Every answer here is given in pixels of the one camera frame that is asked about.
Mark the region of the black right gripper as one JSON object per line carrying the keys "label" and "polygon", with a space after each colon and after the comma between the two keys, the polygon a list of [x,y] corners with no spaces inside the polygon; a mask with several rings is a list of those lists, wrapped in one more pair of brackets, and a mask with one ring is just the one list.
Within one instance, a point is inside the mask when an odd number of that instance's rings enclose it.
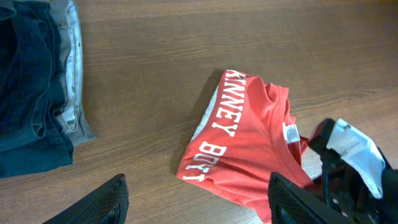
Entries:
{"label": "black right gripper", "polygon": [[337,120],[326,118],[314,130],[308,145],[321,157],[322,199],[332,209],[356,223],[397,223],[397,169],[387,162],[382,172],[383,197],[373,197],[361,176],[326,145]]}

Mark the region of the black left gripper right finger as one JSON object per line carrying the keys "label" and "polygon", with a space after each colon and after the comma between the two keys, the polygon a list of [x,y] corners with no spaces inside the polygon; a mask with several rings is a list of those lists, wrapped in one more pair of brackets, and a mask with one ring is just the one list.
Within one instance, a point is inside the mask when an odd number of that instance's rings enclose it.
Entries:
{"label": "black left gripper right finger", "polygon": [[268,186],[273,224],[349,224],[351,220],[310,192],[273,172]]}

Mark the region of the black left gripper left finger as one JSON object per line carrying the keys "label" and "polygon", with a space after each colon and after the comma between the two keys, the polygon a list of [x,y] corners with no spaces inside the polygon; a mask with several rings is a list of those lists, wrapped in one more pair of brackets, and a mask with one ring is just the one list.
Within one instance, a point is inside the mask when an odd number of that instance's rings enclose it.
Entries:
{"label": "black left gripper left finger", "polygon": [[124,224],[128,208],[126,176],[117,174],[45,224]]}

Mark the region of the red t-shirt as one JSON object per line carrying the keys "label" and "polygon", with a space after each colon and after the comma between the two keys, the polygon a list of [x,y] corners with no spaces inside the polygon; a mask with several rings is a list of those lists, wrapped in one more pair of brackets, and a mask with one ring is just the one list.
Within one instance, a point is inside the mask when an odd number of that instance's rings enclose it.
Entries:
{"label": "red t-shirt", "polygon": [[223,72],[177,169],[177,177],[271,222],[268,186],[273,172],[300,187],[312,184],[302,168],[308,141],[290,114],[286,87],[258,76]]}

